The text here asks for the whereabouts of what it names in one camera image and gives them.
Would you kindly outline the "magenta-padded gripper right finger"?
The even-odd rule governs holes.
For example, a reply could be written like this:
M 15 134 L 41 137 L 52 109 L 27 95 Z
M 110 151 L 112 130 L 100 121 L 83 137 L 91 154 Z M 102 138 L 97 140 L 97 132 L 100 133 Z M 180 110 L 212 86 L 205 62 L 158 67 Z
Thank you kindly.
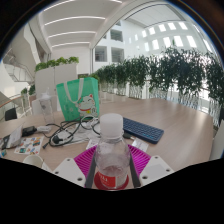
M 135 188 L 148 185 L 174 173 L 174 170 L 160 156 L 150 156 L 131 145 L 129 145 L 129 150 L 131 154 L 130 171 Z

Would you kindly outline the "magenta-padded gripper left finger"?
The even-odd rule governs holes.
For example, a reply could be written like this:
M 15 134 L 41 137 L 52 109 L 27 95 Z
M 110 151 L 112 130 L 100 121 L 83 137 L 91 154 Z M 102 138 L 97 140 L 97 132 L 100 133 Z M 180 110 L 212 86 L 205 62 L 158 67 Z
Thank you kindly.
M 75 158 L 64 159 L 53 173 L 84 188 L 92 188 L 95 175 L 95 150 L 93 146 Z

